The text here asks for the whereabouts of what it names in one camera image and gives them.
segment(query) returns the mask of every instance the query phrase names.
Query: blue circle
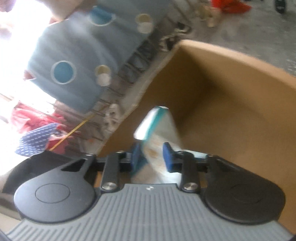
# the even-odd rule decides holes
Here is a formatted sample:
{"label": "blue circle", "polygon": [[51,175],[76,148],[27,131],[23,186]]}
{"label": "blue circle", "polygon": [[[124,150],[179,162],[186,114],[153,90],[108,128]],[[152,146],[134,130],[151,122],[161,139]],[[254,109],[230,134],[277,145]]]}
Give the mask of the blue circle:
{"label": "blue circle", "polygon": [[53,70],[54,79],[61,84],[66,84],[72,80],[74,76],[73,67],[68,62],[59,62]]}
{"label": "blue circle", "polygon": [[105,25],[112,21],[113,14],[95,6],[90,11],[89,17],[92,23],[96,25]]}

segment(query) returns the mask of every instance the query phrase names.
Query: circular outline on cover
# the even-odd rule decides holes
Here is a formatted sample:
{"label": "circular outline on cover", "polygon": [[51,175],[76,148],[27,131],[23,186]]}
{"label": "circular outline on cover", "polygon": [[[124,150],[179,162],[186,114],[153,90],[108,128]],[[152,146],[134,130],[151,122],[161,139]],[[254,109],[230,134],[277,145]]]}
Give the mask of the circular outline on cover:
{"label": "circular outline on cover", "polygon": [[[55,76],[54,76],[54,69],[55,69],[55,67],[56,67],[59,63],[61,63],[61,62],[68,63],[68,64],[72,67],[72,70],[73,70],[73,75],[72,75],[71,79],[68,80],[68,81],[65,82],[65,83],[61,83],[61,82],[59,82],[59,81],[55,78]],[[77,71],[76,71],[76,67],[75,67],[74,64],[72,64],[70,61],[67,61],[67,60],[61,60],[61,61],[58,61],[58,62],[56,62],[56,63],[53,64],[52,69],[51,69],[51,71],[50,71],[50,75],[51,75],[52,80],[53,80],[55,83],[57,83],[57,84],[59,84],[59,85],[66,85],[66,84],[69,84],[70,82],[72,82],[72,81],[75,79],[75,77],[76,77],[76,72],[77,72]]]}
{"label": "circular outline on cover", "polygon": [[116,19],[116,14],[115,13],[111,13],[111,20],[108,22],[108,23],[105,23],[105,24],[97,24],[97,23],[94,23],[92,20],[91,20],[91,16],[90,14],[88,15],[88,20],[90,21],[91,24],[95,25],[95,26],[98,26],[98,27],[104,27],[104,26],[107,26],[109,25],[110,23],[112,23],[114,20]]}

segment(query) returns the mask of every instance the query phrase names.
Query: person's hand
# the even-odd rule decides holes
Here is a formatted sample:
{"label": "person's hand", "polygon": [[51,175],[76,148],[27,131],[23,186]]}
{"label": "person's hand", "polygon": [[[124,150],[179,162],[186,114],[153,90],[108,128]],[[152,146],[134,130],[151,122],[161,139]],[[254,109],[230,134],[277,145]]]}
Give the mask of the person's hand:
{"label": "person's hand", "polygon": [[0,0],[0,12],[9,12],[15,5],[16,0]]}

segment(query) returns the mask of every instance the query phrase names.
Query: beige circle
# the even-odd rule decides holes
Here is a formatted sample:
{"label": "beige circle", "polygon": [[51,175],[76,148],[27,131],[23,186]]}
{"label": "beige circle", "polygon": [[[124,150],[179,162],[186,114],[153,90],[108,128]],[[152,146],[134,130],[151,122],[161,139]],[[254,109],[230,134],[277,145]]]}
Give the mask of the beige circle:
{"label": "beige circle", "polygon": [[111,69],[107,65],[99,65],[95,68],[97,84],[108,86],[111,84]]}
{"label": "beige circle", "polygon": [[138,31],[142,34],[149,34],[153,31],[153,22],[149,14],[142,13],[136,16],[136,23]]}

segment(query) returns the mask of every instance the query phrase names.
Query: gray ridged surface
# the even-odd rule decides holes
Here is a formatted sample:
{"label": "gray ridged surface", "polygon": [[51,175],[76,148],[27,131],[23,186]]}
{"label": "gray ridged surface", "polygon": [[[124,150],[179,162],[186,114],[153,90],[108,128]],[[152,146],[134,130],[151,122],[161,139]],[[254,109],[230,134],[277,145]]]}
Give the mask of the gray ridged surface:
{"label": "gray ridged surface", "polygon": [[196,194],[183,193],[174,184],[126,184],[120,192],[104,194],[80,218],[55,225],[23,220],[8,237],[12,241],[286,241],[292,235],[275,221],[245,226],[221,219]]}

